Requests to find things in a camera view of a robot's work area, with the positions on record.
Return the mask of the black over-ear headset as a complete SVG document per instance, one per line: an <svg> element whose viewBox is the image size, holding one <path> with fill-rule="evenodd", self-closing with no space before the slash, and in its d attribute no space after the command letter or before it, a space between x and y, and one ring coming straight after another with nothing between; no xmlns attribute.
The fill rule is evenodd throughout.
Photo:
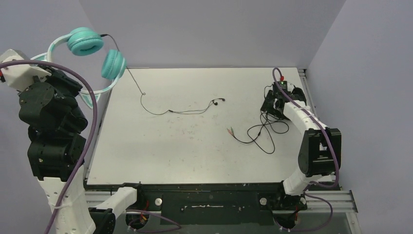
<svg viewBox="0 0 413 234"><path fill-rule="evenodd" d="M293 89L290 91L288 89L288 83L281 84L282 90L293 100L303 101L304 104L307 104L306 97L304 91L301 88L296 87L293 85ZM279 90L278 86L274 82L272 84L272 89L270 89L267 94L264 96L263 107L269 108L273 107L276 108L283 108L286 103L289 102Z"/></svg>

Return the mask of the teal cat ear headphones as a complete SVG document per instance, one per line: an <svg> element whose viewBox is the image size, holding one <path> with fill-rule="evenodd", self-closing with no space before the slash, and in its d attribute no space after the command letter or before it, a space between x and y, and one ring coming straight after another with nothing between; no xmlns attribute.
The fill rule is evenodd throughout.
<svg viewBox="0 0 413 234"><path fill-rule="evenodd" d="M52 62L53 51L61 44L66 44L75 56L88 56L103 48L104 40L102 38L104 36L104 34L99 34L88 27L79 27L55 39L45 53L32 57L32 60ZM111 84L104 89L93 91L92 95L88 90L81 90L80 97L83 102L92 109L94 107L92 97L99 101L102 94L111 91L117 84L126 69L127 62L123 54L119 50L109 50L101 68L101 77L110 80Z"/></svg>

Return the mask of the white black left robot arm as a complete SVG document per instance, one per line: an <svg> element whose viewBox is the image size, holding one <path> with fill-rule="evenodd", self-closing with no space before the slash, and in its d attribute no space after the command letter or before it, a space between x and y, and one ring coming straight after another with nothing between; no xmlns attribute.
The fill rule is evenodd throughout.
<svg viewBox="0 0 413 234"><path fill-rule="evenodd" d="M97 119L92 120L89 136L82 137L88 121L76 97L83 87L92 91L82 76L9 49L0 57L0 80L17 91L19 118L29 126L28 160L52 211L47 233L55 226L58 234L111 234L129 206L138 210L145 205L138 184L123 184L96 207L87 203L84 157Z"/></svg>

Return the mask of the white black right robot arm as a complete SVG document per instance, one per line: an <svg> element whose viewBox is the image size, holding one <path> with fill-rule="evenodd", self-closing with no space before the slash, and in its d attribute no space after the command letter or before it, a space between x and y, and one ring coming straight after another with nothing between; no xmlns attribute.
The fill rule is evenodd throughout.
<svg viewBox="0 0 413 234"><path fill-rule="evenodd" d="M307 105L301 88L288 91L286 81L275 81L264 98L261 111L291 121L302 135L298 166L276 194L276 204L287 209L309 185L335 173L341 166L341 132L322 123Z"/></svg>

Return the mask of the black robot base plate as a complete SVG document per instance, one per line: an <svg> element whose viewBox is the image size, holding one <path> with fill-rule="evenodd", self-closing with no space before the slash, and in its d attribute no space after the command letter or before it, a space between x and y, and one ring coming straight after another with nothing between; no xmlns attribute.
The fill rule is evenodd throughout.
<svg viewBox="0 0 413 234"><path fill-rule="evenodd" d="M272 225L307 210L302 195L284 192L281 183L140 184L130 209L160 212L180 225Z"/></svg>

